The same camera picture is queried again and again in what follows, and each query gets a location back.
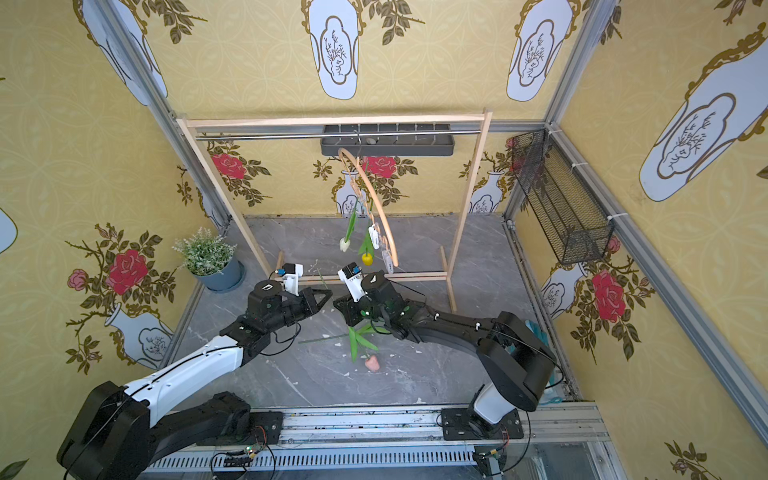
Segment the yellow tulip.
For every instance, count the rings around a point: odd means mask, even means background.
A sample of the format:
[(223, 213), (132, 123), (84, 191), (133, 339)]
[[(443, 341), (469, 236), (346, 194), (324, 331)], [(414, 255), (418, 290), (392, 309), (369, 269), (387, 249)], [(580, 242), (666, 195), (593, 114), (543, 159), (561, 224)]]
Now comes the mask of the yellow tulip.
[(369, 226), (358, 251), (365, 266), (371, 266), (374, 263), (375, 245), (372, 233), (376, 233), (376, 231), (372, 226)]

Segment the pink tulip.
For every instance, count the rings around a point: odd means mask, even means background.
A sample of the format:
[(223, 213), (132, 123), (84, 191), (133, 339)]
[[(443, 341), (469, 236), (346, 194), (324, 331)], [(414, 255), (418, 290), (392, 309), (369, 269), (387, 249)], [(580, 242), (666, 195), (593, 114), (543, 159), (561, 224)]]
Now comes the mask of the pink tulip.
[(349, 341), (350, 358), (353, 362), (356, 362), (357, 359), (359, 358), (360, 347), (371, 350), (373, 352), (379, 351), (376, 345), (374, 345), (364, 337), (366, 333), (371, 333), (373, 331), (374, 331), (374, 327), (371, 324), (361, 327), (360, 329), (355, 329), (354, 327), (351, 327), (351, 326), (347, 327), (347, 337)]

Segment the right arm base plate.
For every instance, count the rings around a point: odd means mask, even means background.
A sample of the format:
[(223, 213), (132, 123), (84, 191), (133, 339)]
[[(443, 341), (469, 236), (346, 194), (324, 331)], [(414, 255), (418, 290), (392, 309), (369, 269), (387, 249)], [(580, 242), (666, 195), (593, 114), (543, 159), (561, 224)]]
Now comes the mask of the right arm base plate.
[(447, 441), (518, 440), (524, 437), (523, 426), (516, 409), (506, 414), (498, 423), (490, 423), (473, 409), (445, 408), (436, 418)]

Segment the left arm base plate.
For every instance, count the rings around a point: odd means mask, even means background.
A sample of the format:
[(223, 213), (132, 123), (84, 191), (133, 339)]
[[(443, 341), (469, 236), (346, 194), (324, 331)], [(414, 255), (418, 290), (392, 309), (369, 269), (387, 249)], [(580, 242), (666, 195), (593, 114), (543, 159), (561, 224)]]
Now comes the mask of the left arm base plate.
[(233, 433), (205, 438), (197, 446), (234, 446), (267, 444), (277, 445), (283, 429), (282, 411), (252, 411), (245, 427), (236, 427)]

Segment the orange curved clip hanger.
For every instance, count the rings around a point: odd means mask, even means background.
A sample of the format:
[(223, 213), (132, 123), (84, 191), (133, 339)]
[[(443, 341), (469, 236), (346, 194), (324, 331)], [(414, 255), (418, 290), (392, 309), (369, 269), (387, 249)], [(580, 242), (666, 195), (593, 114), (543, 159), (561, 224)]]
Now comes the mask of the orange curved clip hanger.
[(395, 241), (394, 241), (394, 237), (392, 235), (392, 230), (390, 228), (390, 225), (389, 225), (388, 219), (386, 217), (386, 214), (383, 211), (382, 202), (381, 202), (381, 200), (380, 200), (380, 198), (379, 198), (375, 188), (373, 187), (372, 182), (370, 181), (370, 179), (369, 179), (367, 173), (365, 172), (364, 168), (361, 166), (359, 159), (357, 157), (355, 157), (354, 155), (352, 155), (348, 150), (346, 150), (345, 148), (340, 148), (338, 150), (338, 156), (339, 156), (339, 158), (341, 159), (341, 161), (343, 163), (345, 163), (347, 165), (351, 165), (352, 167), (355, 168), (355, 170), (357, 171), (358, 175), (362, 179), (364, 185), (366, 186), (366, 189), (367, 189), (368, 194), (369, 194), (369, 199), (373, 201), (373, 204), (374, 204), (374, 206), (376, 208), (376, 211), (378, 213), (379, 220), (381, 221), (383, 229), (384, 229), (384, 234), (385, 234), (386, 240), (383, 242), (383, 246), (384, 246), (385, 250), (390, 253), (393, 263), (395, 265), (397, 265), (398, 264), (398, 255), (397, 255), (397, 249), (396, 249), (396, 244), (395, 244)]

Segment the white tulip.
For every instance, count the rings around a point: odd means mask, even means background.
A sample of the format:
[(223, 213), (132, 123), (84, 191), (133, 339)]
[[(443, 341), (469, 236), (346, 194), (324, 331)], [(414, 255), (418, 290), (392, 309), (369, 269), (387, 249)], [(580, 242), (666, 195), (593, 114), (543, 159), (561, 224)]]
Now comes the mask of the white tulip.
[(360, 205), (359, 201), (356, 200), (355, 205), (351, 209), (350, 216), (348, 217), (346, 232), (339, 242), (339, 248), (342, 252), (346, 252), (350, 248), (351, 236), (355, 232), (356, 222), (359, 216), (358, 214), (359, 205)]

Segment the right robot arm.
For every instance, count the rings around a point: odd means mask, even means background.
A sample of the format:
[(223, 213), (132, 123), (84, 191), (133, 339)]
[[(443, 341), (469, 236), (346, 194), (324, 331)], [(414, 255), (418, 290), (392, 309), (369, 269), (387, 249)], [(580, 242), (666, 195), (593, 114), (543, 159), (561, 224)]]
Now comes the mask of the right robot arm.
[(435, 343), (475, 355), (490, 382), (461, 410), (440, 414), (445, 437), (463, 432), (491, 439), (512, 433), (505, 418), (513, 411), (537, 409), (553, 373), (555, 354), (516, 315), (503, 311), (495, 318), (471, 318), (439, 311), (424, 301), (407, 299), (382, 271), (365, 275), (354, 263), (338, 271), (348, 294), (334, 307), (353, 328), (361, 322), (380, 323), (390, 336), (415, 344)]

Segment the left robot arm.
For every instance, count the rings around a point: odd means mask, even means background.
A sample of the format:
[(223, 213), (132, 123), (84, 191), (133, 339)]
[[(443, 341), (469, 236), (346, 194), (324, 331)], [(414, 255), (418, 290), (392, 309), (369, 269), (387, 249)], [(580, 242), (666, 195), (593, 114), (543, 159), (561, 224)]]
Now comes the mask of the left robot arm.
[(248, 437), (251, 407), (231, 392), (177, 407), (258, 357), (277, 330), (319, 313), (332, 295), (312, 287), (293, 294), (279, 281), (258, 282), (245, 313), (203, 347), (144, 378), (95, 387), (58, 450), (58, 463), (75, 479), (135, 479), (153, 462), (202, 440)]

